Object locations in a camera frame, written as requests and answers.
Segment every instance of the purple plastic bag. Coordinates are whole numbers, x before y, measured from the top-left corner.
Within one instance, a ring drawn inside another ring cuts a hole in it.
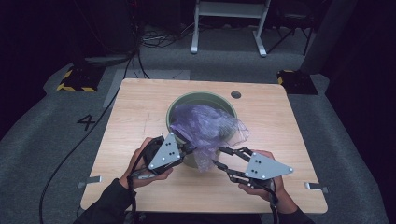
[[[248,139],[249,131],[239,119],[209,105],[177,105],[170,128],[191,147],[200,172],[212,166],[219,147],[233,147]]]

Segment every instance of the table hole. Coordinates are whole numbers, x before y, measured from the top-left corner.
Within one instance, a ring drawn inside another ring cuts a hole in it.
[[[241,92],[239,92],[239,91],[232,91],[232,92],[231,92],[231,96],[232,96],[234,99],[239,99],[239,98],[241,98],[242,94],[241,94]]]

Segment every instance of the wooden table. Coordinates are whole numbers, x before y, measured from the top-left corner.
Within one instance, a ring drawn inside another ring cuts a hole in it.
[[[304,182],[318,183],[285,90],[275,84],[124,79],[106,127],[91,176],[101,183],[89,184],[81,207],[87,209],[111,181],[120,177],[143,140],[168,131],[166,111],[176,98],[191,91],[211,91],[234,107],[237,117],[250,130],[248,140],[238,147],[273,152],[277,161],[294,168],[284,175],[285,188],[306,213],[325,213],[323,193],[306,189]],[[242,97],[234,99],[232,91]],[[220,154],[219,161],[231,169],[245,171],[248,163],[236,156]],[[270,213],[268,202],[247,195],[226,173],[214,168],[206,173],[185,164],[174,168],[165,181],[137,189],[137,210],[153,212]]]

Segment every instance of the sleeve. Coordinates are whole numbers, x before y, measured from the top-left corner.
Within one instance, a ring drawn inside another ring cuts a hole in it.
[[[83,223],[123,223],[125,210],[131,205],[130,192],[124,188],[118,179],[103,191],[96,203],[93,203],[74,222]]]
[[[291,214],[277,214],[279,217],[279,224],[315,224],[300,208]]]

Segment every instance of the wire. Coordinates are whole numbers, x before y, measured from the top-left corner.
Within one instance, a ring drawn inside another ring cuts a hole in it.
[[[181,70],[177,75],[174,75],[174,76],[172,76],[172,79],[175,79],[175,77],[178,77],[178,76],[180,76],[182,73],[183,73],[184,71],[183,70]]]
[[[131,62],[132,58],[129,59],[128,63],[125,66],[125,72],[123,78],[126,77],[126,72],[128,70],[129,63]],[[95,129],[95,127],[98,125],[99,121],[103,118],[107,110],[110,108],[112,105],[113,101],[116,99],[117,95],[119,94],[120,89],[117,90],[116,94],[114,94],[113,98],[111,99],[110,103],[108,103],[107,107],[105,110],[102,112],[100,115],[99,119],[93,124],[92,128],[82,137],[82,139],[67,153],[67,155],[64,157],[64,159],[59,163],[59,165],[56,167],[56,169],[52,172],[52,175],[50,176],[49,180],[47,181],[46,186],[44,187],[41,197],[40,197],[40,203],[38,206],[38,214],[39,214],[39,219],[40,219],[40,224],[44,224],[43,220],[43,203],[44,203],[44,197],[46,195],[47,189],[50,185],[50,182],[52,181],[53,177],[58,173],[59,169],[61,169],[62,165],[64,165],[64,162],[73,154],[73,152],[76,151],[76,149],[84,142],[84,140],[91,134],[91,132]]]
[[[131,65],[132,65],[132,68],[133,68],[133,70],[134,70],[134,60],[132,60]],[[135,70],[134,70],[134,75],[136,76],[136,78],[139,78],[139,76],[137,75],[137,73],[136,73]]]
[[[105,62],[100,62],[100,63],[93,63],[90,61],[87,61],[90,65],[92,65],[93,67],[108,67],[108,66],[113,66],[116,64],[120,64],[120,63],[124,63],[126,61],[128,61],[131,57],[134,56],[134,49],[132,49],[131,51],[117,51],[114,49],[109,48],[108,46],[106,46],[103,41],[99,38],[99,36],[96,34],[96,32],[93,30],[92,26],[90,25],[90,22],[88,21],[87,17],[84,15],[84,12],[82,11],[81,7],[79,6],[79,4],[77,3],[76,0],[73,0],[76,8],[78,9],[79,14],[81,15],[81,17],[83,18],[83,20],[85,21],[85,23],[87,24],[87,26],[89,27],[93,37],[96,39],[96,41],[106,50],[108,50],[109,52],[112,53],[116,53],[116,54],[124,54],[125,56],[121,59],[116,59],[116,60],[109,60],[109,61],[105,61]],[[134,22],[134,17],[133,17],[133,27],[135,27],[135,29],[133,28],[133,35],[135,37],[135,40],[137,40],[136,38],[136,25]]]
[[[78,209],[77,209],[77,211],[76,211],[76,218],[78,218],[78,213],[79,213],[79,210],[81,209],[81,205],[79,205],[78,206]]]
[[[136,161],[134,162],[134,165],[132,166],[131,173],[129,173],[127,180],[128,180],[128,188],[130,190],[130,195],[131,195],[131,205],[132,205],[132,218],[131,218],[131,223],[134,223],[134,215],[136,214],[136,197],[134,196],[134,173],[136,171],[136,166],[142,159],[143,155],[146,154],[146,151],[148,150],[147,147],[143,148],[142,151],[140,152],[139,156],[137,156]]]
[[[270,204],[270,208],[273,212],[273,220],[274,220],[274,224],[277,224],[277,211],[276,211],[276,207],[273,204]]]
[[[138,4],[136,0],[132,0],[132,2],[129,2],[128,0],[125,0],[125,4],[129,5],[129,7],[131,9],[137,9],[138,8]],[[139,33],[139,24],[136,21],[136,18],[134,17],[134,14],[139,15],[139,13],[137,11],[132,11],[132,10],[128,10],[128,14],[132,19],[132,27],[134,28],[134,33],[137,35]]]
[[[169,45],[174,44],[176,41],[183,39],[185,36],[192,35],[193,32],[189,34],[184,34],[194,25],[194,22],[187,27],[185,27],[180,35],[173,34],[164,34],[160,35],[159,31],[146,31],[142,37],[143,46],[147,48],[165,48]]]
[[[137,51],[137,58],[139,59],[140,69],[142,69],[143,75],[146,78],[150,79],[149,75],[145,72],[145,69],[143,68],[142,60],[140,59],[140,50]]]

